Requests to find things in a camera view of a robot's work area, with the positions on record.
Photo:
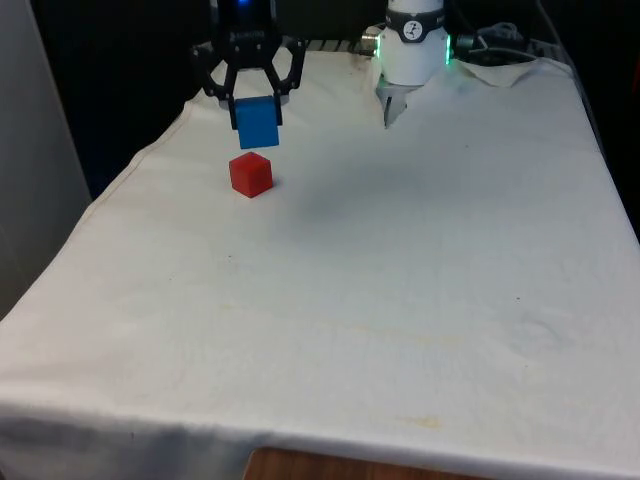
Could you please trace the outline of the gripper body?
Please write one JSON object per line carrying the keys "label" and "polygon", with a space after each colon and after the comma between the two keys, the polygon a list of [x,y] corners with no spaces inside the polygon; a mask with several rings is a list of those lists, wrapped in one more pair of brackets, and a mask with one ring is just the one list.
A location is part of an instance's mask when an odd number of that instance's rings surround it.
{"label": "gripper body", "polygon": [[214,51],[236,69],[264,68],[277,50],[275,2],[217,1]]}

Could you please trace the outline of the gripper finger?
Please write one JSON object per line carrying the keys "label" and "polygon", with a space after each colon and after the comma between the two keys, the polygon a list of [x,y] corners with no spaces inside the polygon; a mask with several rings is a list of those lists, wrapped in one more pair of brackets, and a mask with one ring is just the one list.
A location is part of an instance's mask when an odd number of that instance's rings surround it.
{"label": "gripper finger", "polygon": [[[221,63],[226,64],[224,82],[218,84],[212,77],[212,72]],[[231,128],[237,129],[234,89],[238,76],[238,68],[218,52],[211,42],[201,43],[191,47],[191,64],[195,78],[199,81],[204,93],[208,97],[215,97],[227,106]]]}
{"label": "gripper finger", "polygon": [[[290,68],[284,79],[278,76],[273,65],[274,57],[280,45],[283,45],[291,54]],[[282,98],[288,96],[291,90],[300,87],[306,54],[306,42],[299,38],[280,38],[280,43],[269,42],[266,46],[266,59],[263,63],[263,70],[273,89],[277,125],[282,126]]]}

